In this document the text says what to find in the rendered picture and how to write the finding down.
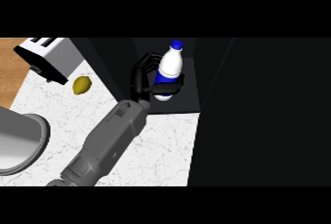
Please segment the dark cabinet door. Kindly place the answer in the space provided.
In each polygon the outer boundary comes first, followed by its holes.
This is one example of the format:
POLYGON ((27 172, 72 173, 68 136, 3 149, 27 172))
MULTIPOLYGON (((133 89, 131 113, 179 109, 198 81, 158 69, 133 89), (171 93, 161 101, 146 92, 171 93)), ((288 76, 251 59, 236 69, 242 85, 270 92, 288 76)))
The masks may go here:
POLYGON ((199 117, 194 186, 331 186, 331 38, 238 38, 199 117))

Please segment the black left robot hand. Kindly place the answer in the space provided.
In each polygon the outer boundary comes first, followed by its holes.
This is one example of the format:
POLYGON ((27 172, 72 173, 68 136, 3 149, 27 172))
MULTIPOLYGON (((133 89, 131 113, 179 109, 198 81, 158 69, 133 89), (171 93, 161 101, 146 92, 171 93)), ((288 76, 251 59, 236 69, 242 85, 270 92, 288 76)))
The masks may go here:
POLYGON ((133 65, 130 74, 130 99, 149 101, 154 96, 167 101, 180 91, 185 74, 165 78, 160 73, 161 54, 148 52, 133 65))

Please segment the dark cabinet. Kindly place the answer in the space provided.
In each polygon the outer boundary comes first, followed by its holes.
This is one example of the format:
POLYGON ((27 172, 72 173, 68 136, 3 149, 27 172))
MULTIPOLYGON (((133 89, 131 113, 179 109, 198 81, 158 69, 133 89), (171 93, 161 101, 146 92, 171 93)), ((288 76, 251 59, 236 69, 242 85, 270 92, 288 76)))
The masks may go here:
POLYGON ((151 97, 152 115, 199 113, 220 73, 233 38, 71 38, 115 100, 130 98, 130 73, 146 53, 164 54, 173 40, 183 43, 183 86, 168 101, 151 97))

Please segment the white and black toaster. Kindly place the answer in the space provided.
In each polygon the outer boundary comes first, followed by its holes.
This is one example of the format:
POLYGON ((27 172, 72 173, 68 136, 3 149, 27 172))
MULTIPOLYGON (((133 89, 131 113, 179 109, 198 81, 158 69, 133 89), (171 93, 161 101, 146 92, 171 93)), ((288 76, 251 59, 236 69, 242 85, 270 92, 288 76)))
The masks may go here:
POLYGON ((13 51, 46 81, 68 83, 68 76, 84 60, 69 38, 28 38, 13 51))

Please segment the white and blue water bottle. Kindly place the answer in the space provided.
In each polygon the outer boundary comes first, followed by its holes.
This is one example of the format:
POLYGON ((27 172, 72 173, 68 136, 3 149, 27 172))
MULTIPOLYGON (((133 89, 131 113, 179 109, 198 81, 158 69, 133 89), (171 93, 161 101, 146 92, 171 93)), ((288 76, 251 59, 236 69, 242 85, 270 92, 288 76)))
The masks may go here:
POLYGON ((182 73, 182 48, 183 43, 179 40, 170 42, 170 50, 164 53, 154 84, 174 83, 182 73))

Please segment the yellow lemon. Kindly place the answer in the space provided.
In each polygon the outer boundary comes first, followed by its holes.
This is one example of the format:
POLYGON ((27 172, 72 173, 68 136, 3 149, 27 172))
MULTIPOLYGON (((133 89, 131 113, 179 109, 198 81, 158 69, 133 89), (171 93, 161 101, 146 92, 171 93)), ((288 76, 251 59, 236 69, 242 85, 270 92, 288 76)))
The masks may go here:
POLYGON ((84 94, 92 86, 92 80, 87 76, 80 76, 72 84, 72 91, 75 95, 84 94))

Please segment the grey round sink basin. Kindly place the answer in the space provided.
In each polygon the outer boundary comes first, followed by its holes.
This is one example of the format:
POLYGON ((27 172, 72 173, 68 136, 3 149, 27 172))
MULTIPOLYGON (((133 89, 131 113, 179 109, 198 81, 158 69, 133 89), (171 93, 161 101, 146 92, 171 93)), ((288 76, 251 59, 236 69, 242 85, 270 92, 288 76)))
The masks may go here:
POLYGON ((0 176, 19 173, 40 158, 50 138, 47 119, 0 106, 0 176))

